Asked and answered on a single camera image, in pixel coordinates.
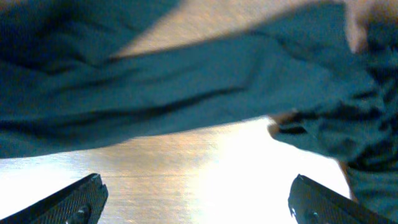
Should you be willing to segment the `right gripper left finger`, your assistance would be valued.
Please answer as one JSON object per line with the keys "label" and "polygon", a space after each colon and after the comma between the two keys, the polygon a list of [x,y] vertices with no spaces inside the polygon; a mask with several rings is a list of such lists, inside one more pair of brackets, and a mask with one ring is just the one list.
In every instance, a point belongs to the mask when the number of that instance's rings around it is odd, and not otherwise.
{"label": "right gripper left finger", "polygon": [[97,224],[108,199],[99,174],[90,174],[1,220],[1,224]]}

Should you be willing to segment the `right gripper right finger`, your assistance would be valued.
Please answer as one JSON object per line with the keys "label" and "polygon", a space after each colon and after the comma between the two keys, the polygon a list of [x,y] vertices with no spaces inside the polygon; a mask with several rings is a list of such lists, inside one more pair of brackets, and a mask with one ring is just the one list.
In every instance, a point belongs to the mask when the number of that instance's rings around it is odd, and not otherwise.
{"label": "right gripper right finger", "polygon": [[288,204],[298,224],[395,224],[300,174],[292,182]]}

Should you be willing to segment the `black leggings red-grey waistband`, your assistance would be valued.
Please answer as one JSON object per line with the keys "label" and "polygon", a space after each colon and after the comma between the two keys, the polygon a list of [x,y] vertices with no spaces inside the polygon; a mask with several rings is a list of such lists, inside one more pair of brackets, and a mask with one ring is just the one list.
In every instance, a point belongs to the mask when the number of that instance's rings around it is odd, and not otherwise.
{"label": "black leggings red-grey waistband", "polygon": [[394,1],[312,3],[235,35],[116,59],[176,1],[24,1],[1,11],[1,157],[110,146],[292,113],[278,141],[348,166],[397,220]]}

